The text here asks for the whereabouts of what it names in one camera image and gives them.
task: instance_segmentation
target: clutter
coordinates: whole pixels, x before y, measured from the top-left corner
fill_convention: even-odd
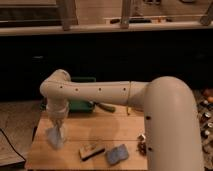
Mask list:
[[[200,123],[204,124],[206,123],[209,119],[211,119],[212,114],[210,112],[204,112],[200,118]]]
[[[138,136],[138,151],[142,156],[146,155],[146,136],[145,134],[141,134]]]
[[[203,126],[204,129],[208,129],[208,130],[212,130],[213,129],[213,123],[212,122],[209,122],[209,123],[206,123],[204,126]]]
[[[209,130],[203,130],[203,131],[201,131],[201,136],[204,139],[207,139],[210,134],[211,134],[211,132]]]
[[[209,103],[213,103],[213,89],[207,88],[203,91],[202,94]]]
[[[207,107],[209,105],[209,102],[207,100],[201,101],[200,105],[203,107]]]

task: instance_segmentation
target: dark background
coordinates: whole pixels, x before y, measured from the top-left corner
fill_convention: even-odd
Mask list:
[[[175,76],[213,86],[212,29],[0,37],[0,100],[41,98],[56,69],[97,81]]]

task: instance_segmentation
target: wooden table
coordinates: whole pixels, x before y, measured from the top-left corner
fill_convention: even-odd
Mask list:
[[[60,150],[54,150],[46,141],[45,130],[51,122],[43,116],[29,151],[26,169],[29,170],[147,170],[147,159],[137,151],[137,137],[144,133],[143,113],[135,110],[127,115],[125,107],[116,106],[115,113],[98,107],[91,114],[70,114],[65,120],[68,140]],[[129,158],[110,166],[105,153],[81,161],[79,149],[91,141],[102,139],[106,150],[125,144]]]

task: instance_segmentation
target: cable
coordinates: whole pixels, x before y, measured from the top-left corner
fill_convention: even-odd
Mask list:
[[[26,159],[18,152],[16,151],[16,149],[14,148],[14,146],[11,144],[9,138],[7,137],[7,135],[4,133],[4,131],[0,128],[0,132],[2,132],[2,134],[4,135],[5,139],[7,140],[8,144],[10,145],[10,147],[13,149],[13,151],[18,154],[25,162]]]
[[[129,98],[130,98],[130,94],[131,94],[131,84],[132,82],[130,81],[129,82],[129,91],[128,91],[128,99],[127,99],[127,105],[126,105],[126,113],[127,113],[127,115],[130,115],[130,113],[129,113]]]

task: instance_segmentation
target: floor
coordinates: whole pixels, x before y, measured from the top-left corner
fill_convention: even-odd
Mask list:
[[[161,5],[145,4],[140,1],[140,14],[143,17],[167,16],[173,21],[199,20],[207,11],[212,0],[196,0],[195,3],[183,3],[180,0],[162,0]],[[54,5],[54,0],[4,0],[2,5]],[[108,18],[121,16],[122,0],[76,0],[76,13],[79,24],[105,24]]]
[[[41,115],[40,101],[1,102],[0,128],[25,158]],[[22,162],[0,133],[0,166]]]

